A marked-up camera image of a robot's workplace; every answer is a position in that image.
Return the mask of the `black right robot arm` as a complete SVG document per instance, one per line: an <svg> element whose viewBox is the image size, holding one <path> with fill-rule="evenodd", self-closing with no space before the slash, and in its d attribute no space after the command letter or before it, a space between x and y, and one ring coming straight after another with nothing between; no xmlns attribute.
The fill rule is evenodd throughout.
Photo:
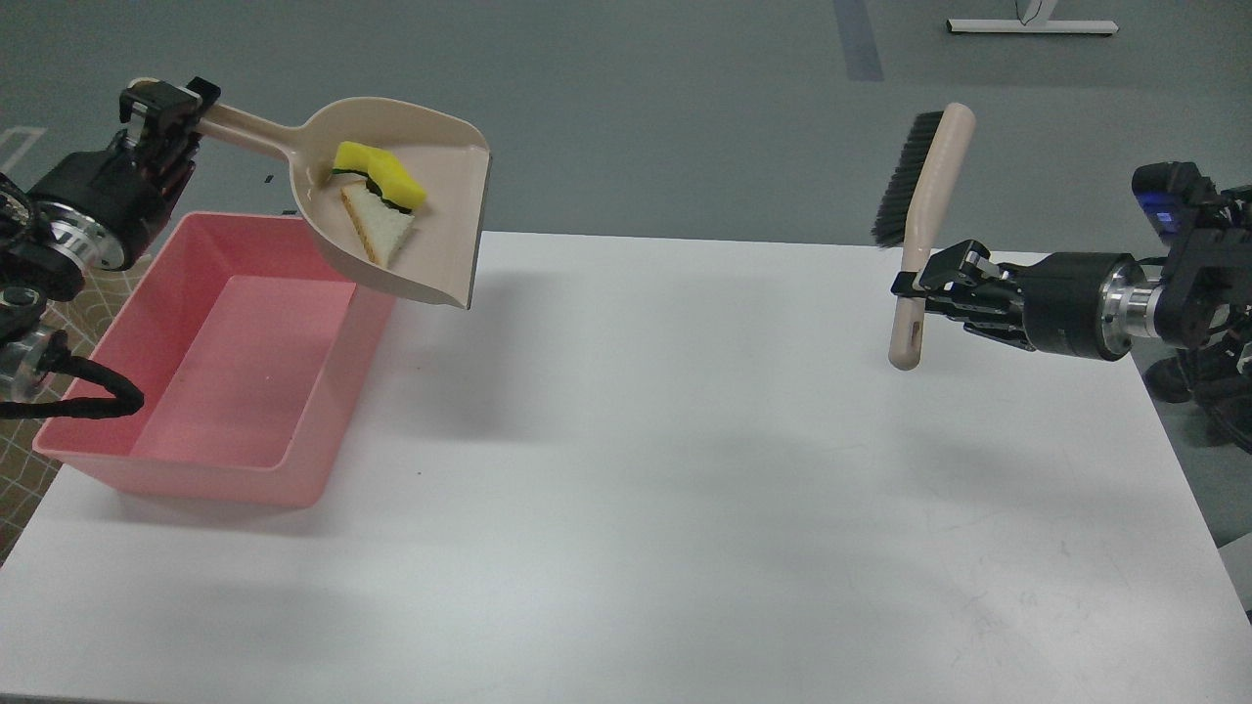
<svg viewBox="0 0 1252 704"><path fill-rule="evenodd" d="M1212 435L1248 451L1249 188L1167 162L1137 169L1131 189L1163 257L1059 252L1018 266L962 241L904 266L891 293L908 316L940 314L1030 352L1117 361L1136 339L1161 339L1173 357L1146 371L1146 388L1192 402Z"/></svg>

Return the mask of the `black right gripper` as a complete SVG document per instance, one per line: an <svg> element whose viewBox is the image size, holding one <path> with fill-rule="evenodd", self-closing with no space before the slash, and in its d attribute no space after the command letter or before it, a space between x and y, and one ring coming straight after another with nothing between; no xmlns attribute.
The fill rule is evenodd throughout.
<svg viewBox="0 0 1252 704"><path fill-rule="evenodd" d="M920 271L898 273L890 293L926 298L926 313L1015 349L1107 362L1131 352L1121 297L1146 281L1131 254L1053 253L1017 279L990 254L979 241L948 246Z"/></svg>

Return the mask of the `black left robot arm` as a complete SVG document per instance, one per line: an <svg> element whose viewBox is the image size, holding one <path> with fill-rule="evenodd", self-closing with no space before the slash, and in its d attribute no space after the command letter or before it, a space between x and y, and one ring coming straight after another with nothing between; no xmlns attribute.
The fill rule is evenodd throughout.
<svg viewBox="0 0 1252 704"><path fill-rule="evenodd" d="M170 220L200 152L202 118L220 98L202 76L183 86L141 76L119 98L105 148L75 152L31 188L3 178L1 415L126 418L144 393L125 375L73 353L44 314L95 269L126 271Z"/></svg>

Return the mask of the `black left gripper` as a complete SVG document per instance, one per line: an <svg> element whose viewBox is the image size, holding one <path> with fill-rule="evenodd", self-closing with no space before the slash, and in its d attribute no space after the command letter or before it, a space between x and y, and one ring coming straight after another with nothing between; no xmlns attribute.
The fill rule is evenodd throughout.
<svg viewBox="0 0 1252 704"><path fill-rule="evenodd" d="M138 76L121 90L121 148L64 157L28 195L53 219L103 236L95 267L130 269L168 223L159 187L183 187L200 152L202 116L222 89L204 76L184 86Z"/></svg>

